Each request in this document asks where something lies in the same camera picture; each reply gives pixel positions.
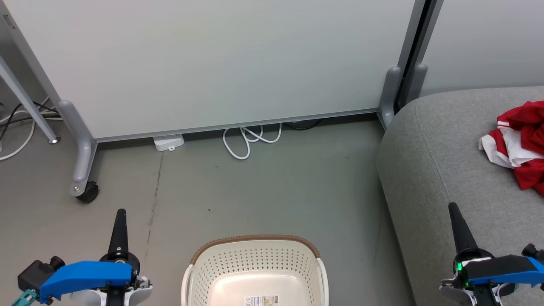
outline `white partition panel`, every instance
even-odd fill
[[[413,0],[4,0],[95,138],[378,107]]]
[[[544,1],[443,0],[420,96],[544,84]]]

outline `red cloth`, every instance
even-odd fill
[[[497,130],[493,130],[488,136],[482,137],[484,139],[491,136],[496,144],[496,148],[490,149],[489,146],[484,148],[488,157],[504,155],[512,161],[514,156],[509,156],[509,146],[505,142],[505,137],[512,137],[512,135],[507,134],[508,130],[520,132],[522,149],[544,155],[544,101],[528,101],[523,106],[507,111],[497,118],[497,127]],[[513,138],[508,138],[506,141],[515,142]],[[513,168],[514,175],[522,190],[535,188],[538,193],[544,195],[544,158],[530,158],[528,161],[523,161],[517,165],[513,164],[513,167],[510,167],[509,164],[504,164],[504,156],[502,160],[495,162],[491,158],[490,160],[503,167]]]

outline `gray floor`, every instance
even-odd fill
[[[56,145],[37,130],[23,151],[0,162],[0,296],[20,294],[16,276],[35,259],[99,259],[115,211],[124,208],[129,247],[154,283],[144,305],[180,303],[183,272],[206,242],[265,233],[316,245],[331,305],[411,305],[375,167],[383,130],[368,117],[341,122],[286,130],[275,144],[253,144],[246,161],[228,154],[220,132],[188,135],[173,152],[156,151],[150,139],[102,144],[92,173],[101,193],[89,205],[67,193],[76,146],[63,123],[52,123],[62,137]],[[29,128],[10,128],[0,156]],[[245,149],[231,132],[232,148]]]

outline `brown basket rim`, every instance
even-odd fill
[[[193,255],[193,258],[191,258],[191,265],[195,265],[197,259],[200,257],[200,255],[207,249],[217,246],[219,244],[224,243],[231,243],[231,242],[240,242],[240,241],[250,241],[250,240],[291,240],[291,241],[297,241],[302,244],[304,244],[306,247],[308,247],[313,255],[316,258],[320,258],[319,251],[317,248],[308,240],[299,237],[299,236],[292,236],[292,235],[247,235],[247,236],[236,236],[236,237],[229,237],[229,238],[222,238],[217,239],[214,241],[210,241],[206,244],[204,244],[198,251],[196,251],[195,255]]]

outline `white power adapter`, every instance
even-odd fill
[[[157,151],[174,151],[177,146],[185,143],[182,134],[153,137]]]

